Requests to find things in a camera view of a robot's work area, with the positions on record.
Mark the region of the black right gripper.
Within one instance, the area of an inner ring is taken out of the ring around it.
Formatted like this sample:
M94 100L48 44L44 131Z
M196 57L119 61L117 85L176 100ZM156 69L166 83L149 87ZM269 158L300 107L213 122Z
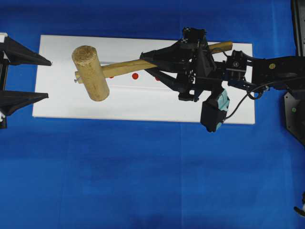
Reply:
M224 91L222 82L214 77L217 66L213 54L225 53L226 42L209 45L205 35L204 29L184 27L183 37L173 45L140 55L141 60L160 68L186 68L186 73L178 73L176 78L157 68L149 69L150 75L179 92L179 100L197 102L203 91L210 91L212 98Z

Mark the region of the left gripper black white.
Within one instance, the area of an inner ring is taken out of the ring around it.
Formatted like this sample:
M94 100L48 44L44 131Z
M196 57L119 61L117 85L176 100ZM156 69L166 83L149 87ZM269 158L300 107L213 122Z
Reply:
M27 105L49 98L48 93L5 91L8 65L51 66L51 62L8 36L0 33L0 128L7 128L6 116Z

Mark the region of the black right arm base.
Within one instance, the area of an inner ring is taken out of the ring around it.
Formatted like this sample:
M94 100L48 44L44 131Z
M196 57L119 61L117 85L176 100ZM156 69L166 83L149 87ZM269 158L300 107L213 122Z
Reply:
M305 146L305 101L284 95L285 126L287 131Z

